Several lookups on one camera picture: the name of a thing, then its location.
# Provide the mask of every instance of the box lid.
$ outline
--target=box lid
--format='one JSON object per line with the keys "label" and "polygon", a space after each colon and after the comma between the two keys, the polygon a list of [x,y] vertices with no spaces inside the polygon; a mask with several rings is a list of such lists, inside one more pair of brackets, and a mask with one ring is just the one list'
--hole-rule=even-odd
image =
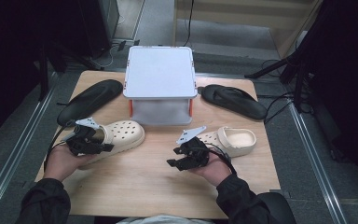
{"label": "box lid", "polygon": [[131,47],[123,94],[133,100],[196,97],[192,50],[187,47]]}

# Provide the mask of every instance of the person's right hand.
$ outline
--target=person's right hand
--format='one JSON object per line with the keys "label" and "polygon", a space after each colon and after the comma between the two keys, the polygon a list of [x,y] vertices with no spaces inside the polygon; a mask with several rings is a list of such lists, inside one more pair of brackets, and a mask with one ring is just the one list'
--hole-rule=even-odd
{"label": "person's right hand", "polygon": [[43,178],[53,178],[63,181],[77,167],[85,164],[96,155],[75,156],[67,145],[58,145],[51,150]]}
{"label": "person's right hand", "polygon": [[189,169],[188,171],[204,177],[215,187],[217,187],[224,179],[231,175],[231,171],[229,170],[228,166],[213,153],[209,153],[209,161],[206,166]]}

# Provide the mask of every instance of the black sleeve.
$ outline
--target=black sleeve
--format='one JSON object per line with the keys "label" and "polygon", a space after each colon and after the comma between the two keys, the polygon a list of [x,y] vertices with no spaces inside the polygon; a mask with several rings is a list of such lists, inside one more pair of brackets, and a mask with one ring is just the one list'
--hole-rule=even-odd
{"label": "black sleeve", "polygon": [[41,179],[24,196],[16,223],[65,224],[71,210],[69,195],[56,179]]}
{"label": "black sleeve", "polygon": [[216,189],[216,202],[228,216],[229,223],[278,223],[249,185],[236,175],[228,176]]}

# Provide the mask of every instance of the black slide sandal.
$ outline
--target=black slide sandal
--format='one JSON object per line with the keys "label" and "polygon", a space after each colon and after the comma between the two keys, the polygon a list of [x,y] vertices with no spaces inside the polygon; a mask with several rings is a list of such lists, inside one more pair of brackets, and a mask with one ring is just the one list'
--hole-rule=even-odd
{"label": "black slide sandal", "polygon": [[202,98],[212,104],[244,115],[247,118],[262,120],[267,109],[246,91],[234,87],[208,85],[202,89]]}
{"label": "black slide sandal", "polygon": [[107,79],[98,82],[79,93],[72,99],[57,117],[57,122],[62,127],[73,127],[71,120],[86,119],[93,112],[118,97],[123,91],[121,82]]}

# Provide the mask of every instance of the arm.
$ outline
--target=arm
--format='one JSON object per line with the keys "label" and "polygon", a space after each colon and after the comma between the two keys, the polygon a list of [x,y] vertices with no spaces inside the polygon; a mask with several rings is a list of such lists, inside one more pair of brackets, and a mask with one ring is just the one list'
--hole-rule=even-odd
{"label": "arm", "polygon": [[43,178],[22,199],[16,223],[66,223],[71,202],[62,181],[93,157],[74,156],[67,145],[56,146]]}
{"label": "arm", "polygon": [[219,207],[229,223],[277,223],[267,206],[249,189],[248,184],[232,175],[228,167],[214,154],[205,167],[189,170],[204,177],[218,191]]}
{"label": "arm", "polygon": [[278,223],[264,202],[236,175],[229,175],[216,189],[216,202],[230,223]]}

